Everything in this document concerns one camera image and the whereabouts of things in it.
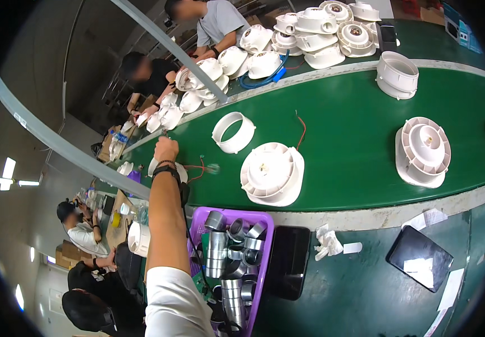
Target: hand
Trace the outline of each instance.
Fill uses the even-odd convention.
[[[154,148],[154,158],[161,162],[162,160],[175,161],[179,153],[179,143],[176,140],[169,139],[165,136],[160,136],[156,147]]]

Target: purple plastic basket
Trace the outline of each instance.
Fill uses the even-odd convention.
[[[248,320],[248,326],[244,330],[242,336],[249,337],[252,334],[252,328],[254,327],[255,317],[258,314],[259,300],[261,299],[261,293],[263,291],[263,282],[265,281],[265,274],[267,273],[267,265],[269,263],[270,249],[273,244],[274,234],[274,222],[272,216],[266,212],[252,212],[252,211],[237,211],[232,209],[212,208],[212,207],[198,207],[194,211],[192,218],[192,226],[190,227],[190,235],[192,241],[197,246],[201,242],[201,234],[207,233],[205,229],[205,220],[208,217],[210,211],[221,212],[230,224],[234,220],[242,218],[250,223],[262,222],[267,224],[267,235],[265,238],[265,248],[263,249],[263,258],[261,259],[261,265],[259,266],[258,282],[255,287],[254,300],[252,301],[252,308],[250,309],[250,315]],[[192,253],[192,245],[190,241],[187,243],[188,256]],[[195,263],[190,262],[192,277],[199,273],[199,268]]]

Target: black cable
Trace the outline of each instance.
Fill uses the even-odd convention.
[[[212,290],[212,287],[209,285],[209,283],[207,282],[207,278],[205,276],[205,272],[203,271],[203,263],[201,263],[201,258],[199,257],[199,254],[198,254],[198,249],[195,247],[195,244],[194,244],[194,241],[192,240],[192,235],[190,234],[190,229],[188,228],[188,226],[186,225],[186,210],[184,209],[184,206],[183,206],[183,214],[184,214],[184,226],[186,227],[186,234],[188,235],[188,239],[190,240],[190,244],[192,245],[192,250],[194,251],[195,255],[197,256],[198,258],[198,264],[199,264],[199,270],[201,271],[201,276],[203,277],[203,281],[205,282],[205,286],[208,288],[208,290],[211,292],[212,294],[212,297],[213,299],[219,303],[219,300],[216,298],[216,296],[214,295],[214,292]],[[224,311],[224,308],[222,308],[222,314],[224,316],[224,324],[226,326],[226,333],[229,337],[232,337],[233,336],[233,331],[231,330],[231,326],[235,326],[237,328],[239,328],[239,331],[242,331],[242,327],[240,327],[238,324],[236,323],[232,323],[229,321],[229,318],[227,317],[227,314],[226,312]]]

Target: white t-shirt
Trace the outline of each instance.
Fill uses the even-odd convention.
[[[147,272],[145,337],[214,337],[212,309],[205,303],[190,275],[171,267]]]
[[[84,252],[100,257],[108,256],[108,250],[102,242],[95,241],[95,234],[88,224],[80,222],[74,228],[70,228],[67,233],[72,243]]]

